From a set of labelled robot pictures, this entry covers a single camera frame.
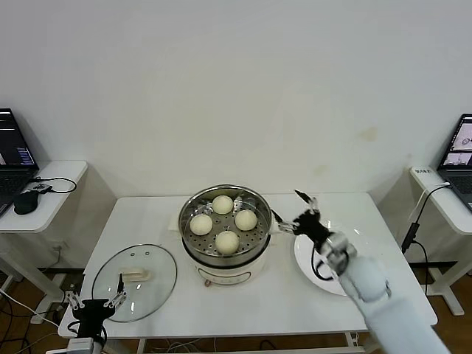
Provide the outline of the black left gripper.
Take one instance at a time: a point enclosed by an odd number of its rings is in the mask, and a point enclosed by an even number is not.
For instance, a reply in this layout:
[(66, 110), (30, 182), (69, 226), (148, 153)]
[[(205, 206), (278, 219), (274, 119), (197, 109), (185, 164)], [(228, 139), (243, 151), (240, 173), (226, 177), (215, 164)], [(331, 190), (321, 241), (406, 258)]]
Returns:
[(78, 292), (67, 291), (66, 301), (72, 307), (72, 314), (79, 321), (78, 338), (101, 337), (103, 322), (113, 316), (113, 309), (118, 309), (126, 300), (125, 283), (119, 275), (116, 295), (110, 299), (81, 300)]

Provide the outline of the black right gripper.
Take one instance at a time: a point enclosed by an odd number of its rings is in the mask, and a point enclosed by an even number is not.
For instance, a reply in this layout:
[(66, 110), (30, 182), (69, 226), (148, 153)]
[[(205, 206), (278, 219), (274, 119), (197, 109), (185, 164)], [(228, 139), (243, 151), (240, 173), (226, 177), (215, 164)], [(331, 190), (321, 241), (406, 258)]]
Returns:
[(297, 226), (284, 221), (274, 210), (271, 211), (277, 228), (281, 232), (293, 232), (295, 235), (307, 235), (313, 242), (325, 242), (332, 232), (321, 224), (321, 214), (318, 212), (318, 201), (305, 192), (294, 190), (294, 192), (308, 205), (309, 212), (304, 212), (294, 220)]

